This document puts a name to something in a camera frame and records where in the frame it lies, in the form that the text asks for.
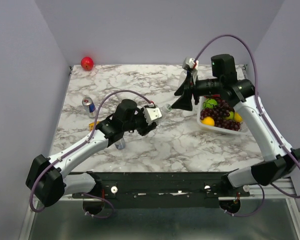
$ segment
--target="orange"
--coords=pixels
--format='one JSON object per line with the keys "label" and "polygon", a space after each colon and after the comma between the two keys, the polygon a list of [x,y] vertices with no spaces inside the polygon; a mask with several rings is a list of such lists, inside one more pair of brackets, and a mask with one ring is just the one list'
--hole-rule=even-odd
{"label": "orange", "polygon": [[215,120],[212,117],[207,116],[203,120],[201,120],[201,123],[203,123],[205,125],[209,125],[209,126],[214,126]]}

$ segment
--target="green apple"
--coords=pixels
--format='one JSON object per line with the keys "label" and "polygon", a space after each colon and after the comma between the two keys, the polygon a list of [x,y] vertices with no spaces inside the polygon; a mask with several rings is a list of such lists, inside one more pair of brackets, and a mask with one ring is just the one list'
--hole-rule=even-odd
{"label": "green apple", "polygon": [[209,98],[207,100],[204,101],[203,103],[203,108],[204,109],[213,109],[215,106],[218,105],[218,102],[215,99]]}
{"label": "green apple", "polygon": [[229,114],[230,114],[230,116],[227,116],[225,119],[226,120],[232,120],[232,119],[234,119],[235,113],[233,111],[230,111]]}

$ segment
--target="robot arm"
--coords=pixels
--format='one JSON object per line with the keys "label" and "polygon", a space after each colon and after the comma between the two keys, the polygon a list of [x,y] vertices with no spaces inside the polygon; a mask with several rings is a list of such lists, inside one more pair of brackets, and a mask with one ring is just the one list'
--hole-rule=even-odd
{"label": "robot arm", "polygon": [[266,124],[262,115],[266,115],[270,126],[280,136],[283,145],[290,150],[292,155],[300,162],[300,148],[293,149],[280,134],[272,120],[265,111],[260,97],[258,101],[263,112],[260,112],[255,100],[255,87],[247,79],[238,80],[234,58],[229,54],[216,55],[211,58],[212,75],[216,78],[198,80],[198,61],[186,58],[182,67],[187,70],[183,84],[174,93],[181,96],[173,105],[173,109],[191,111],[191,99],[199,103],[200,96],[220,94],[231,107],[238,112],[247,124],[258,146],[260,147],[264,162],[236,169],[222,177],[222,184],[227,189],[244,185],[261,184],[266,186],[273,181],[289,174],[295,167],[291,157],[284,151],[283,146],[277,141],[273,132]]}
{"label": "robot arm", "polygon": [[161,111],[154,104],[138,108],[134,101],[124,99],[114,114],[95,127],[92,136],[90,133],[67,149],[48,158],[43,155],[37,156],[26,179],[27,187],[32,189],[38,176],[49,166],[50,170],[39,180],[34,191],[45,207],[53,205],[63,195],[88,193],[100,187],[101,180],[91,172],[72,175],[69,173],[93,154],[120,140],[125,132],[137,130],[141,136],[147,135],[157,127],[164,113],[165,111]]}

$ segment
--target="cable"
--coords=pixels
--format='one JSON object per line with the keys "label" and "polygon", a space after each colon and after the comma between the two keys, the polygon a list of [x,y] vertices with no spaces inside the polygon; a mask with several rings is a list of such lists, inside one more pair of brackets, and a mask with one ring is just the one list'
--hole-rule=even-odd
{"label": "cable", "polygon": [[[223,38],[223,37],[231,37],[234,39],[237,39],[239,42],[241,42],[244,47],[246,48],[246,50],[248,51],[251,61],[252,61],[252,65],[253,65],[253,71],[254,71],[254,81],[255,81],[255,88],[254,88],[254,99],[255,99],[255,103],[257,106],[257,109],[259,110],[260,113],[263,112],[260,102],[259,102],[259,92],[258,92],[258,88],[259,88],[259,81],[258,81],[258,72],[257,72],[257,65],[256,65],[256,61],[255,58],[253,56],[252,51],[250,50],[250,48],[248,47],[248,45],[239,37],[232,35],[232,34],[224,34],[224,35],[220,35],[220,36],[216,36],[215,38],[213,38],[212,40],[210,40],[202,49],[201,51],[198,53],[198,55],[195,57],[194,62],[196,63],[198,58],[200,57],[200,55],[203,53],[203,51],[215,40],[219,39],[219,38]],[[294,164],[298,167],[298,169],[300,170],[300,163],[298,162],[298,160],[295,158],[295,156],[293,156],[293,154],[284,146],[284,143],[281,141],[280,136],[276,133],[275,129],[271,126],[268,118],[266,117],[265,114],[261,115],[262,118],[264,119],[265,123],[267,124],[267,126],[269,127],[270,131],[272,132],[272,134],[274,135],[274,137],[276,138],[276,140],[278,141],[278,143],[280,144],[280,146],[283,148],[283,150],[288,154],[288,156],[292,159],[292,161],[294,162]],[[276,186],[275,184],[271,183],[271,186],[273,186],[275,189],[277,189],[279,192],[283,193],[284,195],[291,197],[291,198],[295,198],[295,199],[300,199],[300,195],[296,195],[296,194],[289,194],[285,191],[283,191],[282,189],[280,189],[278,186]]]}
{"label": "cable", "polygon": [[116,211],[115,210],[115,207],[113,206],[113,204],[111,202],[109,202],[107,199],[105,198],[102,198],[102,197],[98,197],[98,196],[93,196],[91,194],[88,194],[88,193],[84,193],[82,192],[81,194],[87,196],[87,197],[90,197],[90,198],[93,198],[93,199],[99,199],[103,202],[106,202],[107,204],[109,204],[109,206],[111,207],[112,211],[111,213],[108,215],[108,216],[97,216],[97,215],[94,215],[94,214],[91,214],[90,212],[86,211],[84,208],[83,208],[83,211],[84,211],[84,215],[88,215],[88,216],[91,216],[93,218],[96,218],[96,219],[107,219],[107,218],[110,218],[114,212]]}
{"label": "cable", "polygon": [[84,146],[87,142],[90,141],[90,139],[93,137],[94,133],[95,133],[95,130],[96,130],[96,126],[97,126],[97,120],[98,120],[98,116],[99,116],[99,112],[100,112],[100,109],[102,107],[102,105],[105,103],[106,100],[108,100],[108,98],[110,98],[111,96],[115,95],[115,94],[119,94],[119,93],[132,93],[132,94],[135,94],[135,95],[138,95],[139,97],[143,98],[144,100],[146,100],[148,103],[151,103],[151,101],[146,98],[145,96],[143,96],[142,94],[136,92],[136,91],[132,91],[132,90],[118,90],[118,91],[114,91],[112,93],[110,93],[108,96],[106,96],[102,102],[100,103],[97,111],[96,111],[96,115],[95,115],[95,118],[94,118],[94,125],[93,125],[93,129],[91,131],[91,134],[90,136],[88,137],[88,139],[86,141],[84,141],[83,143],[81,143],[80,145],[78,145],[77,147],[71,149],[70,151],[64,153],[62,156],[61,156],[61,159],[65,158],[66,156],[72,154],[74,151],[80,149],[82,146]]}
{"label": "cable", "polygon": [[250,216],[256,214],[257,212],[259,212],[265,203],[266,194],[265,194],[264,188],[260,184],[258,184],[258,186],[261,188],[261,191],[262,191],[262,200],[261,200],[261,204],[258,206],[258,208],[256,210],[254,210],[253,212],[247,213],[247,214],[235,214],[235,213],[228,212],[227,210],[225,210],[224,213],[228,214],[232,217],[244,218],[244,217],[250,217]]}
{"label": "cable", "polygon": [[112,93],[110,93],[108,96],[106,96],[102,102],[100,103],[97,111],[96,111],[96,115],[95,115],[95,118],[94,118],[94,126],[93,126],[93,129],[91,131],[91,134],[90,136],[88,137],[88,140],[84,141],[83,143],[81,143],[80,145],[74,147],[73,149],[69,150],[68,152],[64,153],[59,159],[55,160],[53,163],[51,163],[49,166],[47,166],[41,173],[40,175],[36,178],[36,180],[34,181],[34,184],[32,186],[32,189],[31,189],[31,193],[30,193],[30,197],[29,197],[29,205],[30,205],[30,208],[32,211],[34,211],[35,213],[40,213],[42,212],[45,207],[42,207],[40,209],[36,209],[35,206],[34,206],[34,195],[35,195],[35,190],[38,186],[38,183],[40,182],[41,178],[43,177],[43,175],[46,174],[46,172],[49,171],[49,169],[51,169],[56,163],[58,163],[60,160],[62,160],[63,158],[65,158],[66,156],[72,154],[73,152],[75,152],[76,150],[80,149],[81,147],[83,147],[86,143],[88,143],[88,141],[93,137],[94,133],[95,133],[95,130],[96,130],[96,126],[97,126],[97,119],[98,119],[98,116],[99,116],[99,113],[100,113],[100,109],[101,107],[103,106],[103,104],[105,103],[105,101],[107,99],[109,99],[111,96],[115,95],[115,94],[119,94],[119,93],[132,93],[132,94],[135,94],[135,95],[138,95],[139,97],[143,98],[144,100],[146,100],[149,104],[152,103],[148,98],[146,98],[145,96],[143,96],[142,94],[136,92],[136,91],[132,91],[132,90],[118,90],[118,91],[114,91]]}
{"label": "cable", "polygon": [[49,166],[47,166],[34,181],[34,184],[31,188],[31,192],[30,192],[29,205],[30,205],[31,210],[34,211],[35,213],[41,213],[45,209],[45,207],[36,209],[34,206],[34,195],[35,195],[35,190],[37,188],[37,185],[38,185],[39,181],[41,180],[41,178],[43,177],[43,175],[45,175],[46,172],[48,172],[58,162],[59,162],[59,159],[55,160],[53,163],[51,163]]}

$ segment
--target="white wall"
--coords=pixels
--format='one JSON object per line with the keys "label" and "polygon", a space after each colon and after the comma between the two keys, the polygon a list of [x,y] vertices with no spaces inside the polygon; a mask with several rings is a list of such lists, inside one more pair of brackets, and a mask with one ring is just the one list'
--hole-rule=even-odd
{"label": "white wall", "polygon": [[69,67],[33,0],[0,1],[0,240],[19,237],[26,177],[48,154]]}
{"label": "white wall", "polygon": [[[284,1],[255,59],[265,108],[285,138],[300,148],[300,0]],[[292,180],[300,194],[299,170]]]}
{"label": "white wall", "polygon": [[[283,0],[35,0],[64,57],[85,53],[100,64],[181,64],[220,34],[254,51]],[[220,39],[200,58],[229,53],[248,63],[234,39]]]}

